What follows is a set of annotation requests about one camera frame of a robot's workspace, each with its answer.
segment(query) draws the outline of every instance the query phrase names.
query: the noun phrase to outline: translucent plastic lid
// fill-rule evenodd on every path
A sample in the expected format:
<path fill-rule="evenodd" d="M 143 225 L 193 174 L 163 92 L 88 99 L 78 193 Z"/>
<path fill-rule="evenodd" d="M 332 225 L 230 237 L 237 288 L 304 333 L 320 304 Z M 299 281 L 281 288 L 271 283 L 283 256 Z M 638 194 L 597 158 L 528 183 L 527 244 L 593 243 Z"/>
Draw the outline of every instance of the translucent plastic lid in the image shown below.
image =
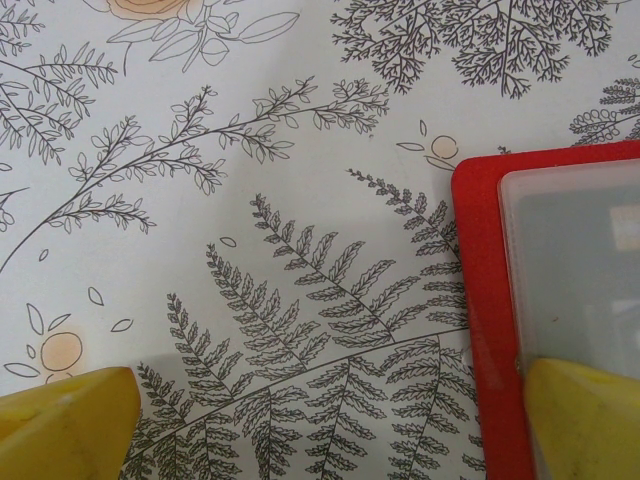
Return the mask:
<path fill-rule="evenodd" d="M 523 375 L 542 356 L 640 378 L 640 160 L 513 172 L 500 195 Z"/>

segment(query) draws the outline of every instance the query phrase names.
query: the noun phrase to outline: flower illustration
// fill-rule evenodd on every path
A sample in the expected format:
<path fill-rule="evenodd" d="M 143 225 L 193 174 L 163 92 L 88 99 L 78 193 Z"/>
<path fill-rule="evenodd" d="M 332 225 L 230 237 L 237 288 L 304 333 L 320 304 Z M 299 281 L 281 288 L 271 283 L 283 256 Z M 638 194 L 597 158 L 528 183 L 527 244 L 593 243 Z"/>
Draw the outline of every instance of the flower illustration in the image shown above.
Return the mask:
<path fill-rule="evenodd" d="M 44 340 L 38 349 L 27 344 L 27 356 L 30 360 L 36 360 L 40 356 L 41 368 L 36 368 L 27 363 L 6 363 L 4 368 L 18 377 L 36 378 L 46 375 L 45 383 L 63 380 L 72 377 L 73 367 L 82 358 L 82 339 L 70 331 L 57 331 L 61 325 L 71 316 L 70 313 L 54 318 L 45 331 L 44 321 L 40 311 L 30 303 L 27 304 L 31 329 Z"/>
<path fill-rule="evenodd" d="M 111 12 L 125 20 L 165 20 L 172 17 L 195 19 L 205 2 L 207 5 L 219 0 L 84 0 L 94 10 Z"/>
<path fill-rule="evenodd" d="M 420 134 L 424 138 L 427 137 L 427 124 L 422 120 L 420 120 Z M 429 165 L 433 165 L 436 168 L 451 172 L 455 169 L 455 166 L 449 161 L 459 152 L 458 142 L 453 137 L 439 135 L 431 142 L 429 148 L 415 142 L 402 142 L 396 145 L 410 152 L 429 152 L 424 155 L 424 158 Z"/>

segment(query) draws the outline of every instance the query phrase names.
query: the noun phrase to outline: fern frond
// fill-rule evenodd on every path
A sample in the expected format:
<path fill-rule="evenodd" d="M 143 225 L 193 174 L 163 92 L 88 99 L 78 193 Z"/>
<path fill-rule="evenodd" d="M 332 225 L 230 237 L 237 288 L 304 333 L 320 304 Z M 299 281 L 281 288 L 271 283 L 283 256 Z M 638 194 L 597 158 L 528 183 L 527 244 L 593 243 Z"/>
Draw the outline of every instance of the fern frond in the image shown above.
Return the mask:
<path fill-rule="evenodd" d="M 240 331 L 252 338 L 244 344 L 257 355 L 248 357 L 247 362 L 266 367 L 257 370 L 255 375 L 277 380 L 306 371 L 309 362 L 324 349 L 329 335 L 313 335 L 318 323 L 298 321 L 298 301 L 279 316 L 278 290 L 267 298 L 267 282 L 254 287 L 251 275 L 246 274 L 243 279 L 240 270 L 225 262 L 213 245 L 209 245 L 207 257 L 221 295 L 230 301 L 231 309 L 242 312 L 234 316 L 242 325 Z"/>
<path fill-rule="evenodd" d="M 297 268 L 313 270 L 311 273 L 305 273 L 299 277 L 295 282 L 296 285 L 328 285 L 308 293 L 307 298 L 323 302 L 341 300 L 340 304 L 324 308 L 319 312 L 319 315 L 324 318 L 345 319 L 329 323 L 333 330 L 344 334 L 344 336 L 334 337 L 336 343 L 348 348 L 366 348 L 390 343 L 394 341 L 393 331 L 416 318 L 415 313 L 422 308 L 421 306 L 405 309 L 388 320 L 385 320 L 383 315 L 400 299 L 402 294 L 419 280 L 418 277 L 399 280 L 385 289 L 377 298 L 370 302 L 365 300 L 371 288 L 395 261 L 381 260 L 377 262 L 364 272 L 351 288 L 345 288 L 342 282 L 360 249 L 364 246 L 364 242 L 354 242 L 348 245 L 325 273 L 322 267 L 331 251 L 333 241 L 337 236 L 336 232 L 323 236 L 314 253 L 310 255 L 313 243 L 313 226 L 304 228 L 297 243 L 294 244 L 292 241 L 295 229 L 293 221 L 281 228 L 280 212 L 272 212 L 271 205 L 260 194 L 256 195 L 251 205 L 256 207 L 256 212 L 253 214 L 259 220 L 256 226 L 269 230 L 269 235 L 265 240 L 278 245 L 274 257 L 285 255 L 294 257 L 286 265 L 285 270 Z"/>
<path fill-rule="evenodd" d="M 242 354 L 236 352 L 226 356 L 229 339 L 207 353 L 211 346 L 209 330 L 199 334 L 198 323 L 189 324 L 189 314 L 182 307 L 182 302 L 177 295 L 169 294 L 167 298 L 169 300 L 167 317 L 173 325 L 177 325 L 170 329 L 171 336 L 180 340 L 175 346 L 184 355 L 182 363 L 190 367 L 185 369 L 187 376 L 198 379 L 189 380 L 189 385 L 193 389 L 189 395 L 202 406 L 217 407 L 229 403 L 235 395 L 241 394 L 249 386 L 253 378 L 251 373 L 244 374 L 231 388 L 224 383 Z"/>
<path fill-rule="evenodd" d="M 309 407 L 318 409 L 309 421 L 320 425 L 320 429 L 308 435 L 317 445 L 306 450 L 307 455 L 318 460 L 306 470 L 319 478 L 340 479 L 340 472 L 358 468 L 355 457 L 362 458 L 368 454 L 364 444 L 347 440 L 341 433 L 353 434 L 360 440 L 376 438 L 360 423 L 354 412 L 374 419 L 386 417 L 373 403 L 386 400 L 386 394 L 361 378 L 358 372 L 375 377 L 383 374 L 371 362 L 361 357 L 350 357 L 307 382 L 312 389 L 324 389 L 322 395 L 305 402 Z"/>
<path fill-rule="evenodd" d="M 391 396 L 392 402 L 402 405 L 393 408 L 394 414 L 421 420 L 393 425 L 402 440 L 391 444 L 396 456 L 389 459 L 395 469 L 389 478 L 428 478 L 429 470 L 441 467 L 449 448 L 429 429 L 457 433 L 454 422 L 467 421 L 469 416 L 452 394 L 475 398 L 472 384 L 460 376 L 462 367 L 451 369 L 450 362 L 462 364 L 461 358 L 461 352 L 443 347 L 436 336 L 436 340 L 422 339 L 396 348 L 383 363 L 385 370 L 396 367 L 387 383 L 401 385 Z"/>
<path fill-rule="evenodd" d="M 304 420 L 305 415 L 297 408 L 282 407 L 306 398 L 307 393 L 298 387 L 279 390 L 267 387 L 245 398 L 236 407 L 234 424 L 243 423 L 243 435 L 251 436 L 261 480 L 286 474 L 286 468 L 290 466 L 286 457 L 296 453 L 291 444 L 302 438 L 302 434 L 280 424 Z"/>

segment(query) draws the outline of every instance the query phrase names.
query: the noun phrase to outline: orange circle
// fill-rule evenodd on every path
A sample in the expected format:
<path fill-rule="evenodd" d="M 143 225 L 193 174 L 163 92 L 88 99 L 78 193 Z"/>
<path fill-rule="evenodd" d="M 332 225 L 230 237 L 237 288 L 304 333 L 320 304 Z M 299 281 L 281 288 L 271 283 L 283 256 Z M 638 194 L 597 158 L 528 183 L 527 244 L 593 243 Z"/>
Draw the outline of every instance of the orange circle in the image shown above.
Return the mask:
<path fill-rule="evenodd" d="M 440 158 L 449 160 L 458 154 L 458 144 L 446 135 L 440 135 L 431 144 L 431 151 Z"/>
<path fill-rule="evenodd" d="M 47 338 L 40 349 L 44 368 L 60 372 L 76 364 L 82 356 L 82 340 L 75 333 L 56 333 Z"/>

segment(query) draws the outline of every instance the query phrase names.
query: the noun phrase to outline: red plastic frame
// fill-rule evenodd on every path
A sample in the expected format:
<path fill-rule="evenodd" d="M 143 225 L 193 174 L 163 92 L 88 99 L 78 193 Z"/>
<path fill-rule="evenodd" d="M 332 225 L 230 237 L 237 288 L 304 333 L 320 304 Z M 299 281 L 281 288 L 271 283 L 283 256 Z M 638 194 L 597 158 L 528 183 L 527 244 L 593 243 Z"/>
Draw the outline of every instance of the red plastic frame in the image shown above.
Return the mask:
<path fill-rule="evenodd" d="M 451 181 L 490 480 L 534 480 L 498 185 L 518 170 L 640 158 L 640 142 L 472 158 Z"/>

